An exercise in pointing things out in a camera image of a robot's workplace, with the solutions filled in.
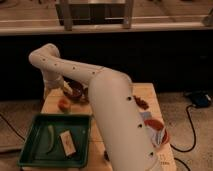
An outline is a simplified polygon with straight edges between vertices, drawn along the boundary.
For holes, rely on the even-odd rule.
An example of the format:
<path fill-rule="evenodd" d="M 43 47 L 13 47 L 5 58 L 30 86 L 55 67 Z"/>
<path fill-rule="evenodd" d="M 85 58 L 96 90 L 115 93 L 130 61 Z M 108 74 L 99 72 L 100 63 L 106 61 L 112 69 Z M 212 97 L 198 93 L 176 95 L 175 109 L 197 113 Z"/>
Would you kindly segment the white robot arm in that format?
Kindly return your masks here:
<path fill-rule="evenodd" d="M 113 171 L 163 171 L 133 97 L 131 78 L 119 71 L 65 60 L 46 44 L 29 55 L 44 85 L 59 88 L 65 77 L 88 86 L 88 99 Z"/>

